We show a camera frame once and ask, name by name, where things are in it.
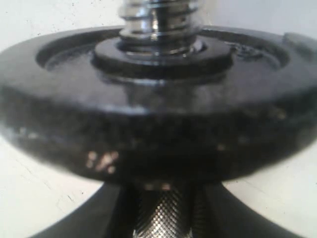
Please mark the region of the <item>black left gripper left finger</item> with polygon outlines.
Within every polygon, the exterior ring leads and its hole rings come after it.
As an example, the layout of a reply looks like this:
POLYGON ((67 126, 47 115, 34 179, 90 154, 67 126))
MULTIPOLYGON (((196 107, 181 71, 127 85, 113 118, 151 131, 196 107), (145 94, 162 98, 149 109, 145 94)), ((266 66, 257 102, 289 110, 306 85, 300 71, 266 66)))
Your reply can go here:
POLYGON ((84 204, 34 238, 131 238, 135 189, 103 184, 84 204))

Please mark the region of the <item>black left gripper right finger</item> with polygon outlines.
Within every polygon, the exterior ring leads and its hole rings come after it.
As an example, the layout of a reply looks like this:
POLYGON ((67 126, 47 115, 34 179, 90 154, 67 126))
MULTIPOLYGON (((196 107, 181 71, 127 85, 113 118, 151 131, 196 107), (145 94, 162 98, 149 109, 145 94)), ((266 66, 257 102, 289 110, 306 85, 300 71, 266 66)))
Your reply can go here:
POLYGON ((245 205, 220 182, 182 182, 179 187, 189 199, 191 238, 301 237, 245 205))

